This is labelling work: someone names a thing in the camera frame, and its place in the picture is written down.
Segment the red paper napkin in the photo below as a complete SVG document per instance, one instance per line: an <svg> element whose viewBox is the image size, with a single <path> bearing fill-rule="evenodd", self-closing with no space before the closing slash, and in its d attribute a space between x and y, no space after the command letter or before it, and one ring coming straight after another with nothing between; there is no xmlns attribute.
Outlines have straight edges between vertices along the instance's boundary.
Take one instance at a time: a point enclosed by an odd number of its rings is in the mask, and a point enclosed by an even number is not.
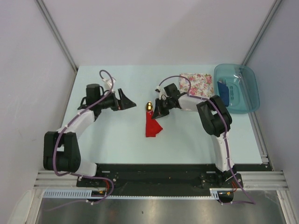
<svg viewBox="0 0 299 224"><path fill-rule="evenodd" d="M160 124L152 119L153 111L146 112L146 126L145 126L145 137L156 137L163 128Z"/></svg>

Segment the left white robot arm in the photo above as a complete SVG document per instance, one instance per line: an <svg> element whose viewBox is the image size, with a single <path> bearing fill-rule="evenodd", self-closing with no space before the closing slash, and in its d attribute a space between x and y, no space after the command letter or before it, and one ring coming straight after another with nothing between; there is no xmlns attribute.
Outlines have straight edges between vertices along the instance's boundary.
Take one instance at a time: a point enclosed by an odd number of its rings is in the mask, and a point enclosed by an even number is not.
<svg viewBox="0 0 299 224"><path fill-rule="evenodd" d="M86 96L82 98L77 115L67 125L57 131L48 131L44 136L43 167L46 170L66 172L87 176L92 186L103 182L103 174L97 171L96 163L81 158L78 139L88 126L110 108L121 111L136 107L122 91L118 89L120 98L112 90L104 91L99 84L86 86Z"/></svg>

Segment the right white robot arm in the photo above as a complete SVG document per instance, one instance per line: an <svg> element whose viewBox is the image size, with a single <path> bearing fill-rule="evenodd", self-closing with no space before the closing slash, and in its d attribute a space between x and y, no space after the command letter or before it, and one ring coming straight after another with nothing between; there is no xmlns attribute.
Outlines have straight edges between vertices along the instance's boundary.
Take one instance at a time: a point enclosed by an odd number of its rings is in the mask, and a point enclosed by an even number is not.
<svg viewBox="0 0 299 224"><path fill-rule="evenodd" d="M155 91L159 93L159 96L155 99L152 119L169 115L173 108L199 113L204 130L212 138L216 158L215 166L220 171L216 174L215 181L220 187L227 187L233 180L228 172L232 172L234 166L228 144L232 117L222 99L217 95L203 98L180 92L175 84L164 88L158 86Z"/></svg>

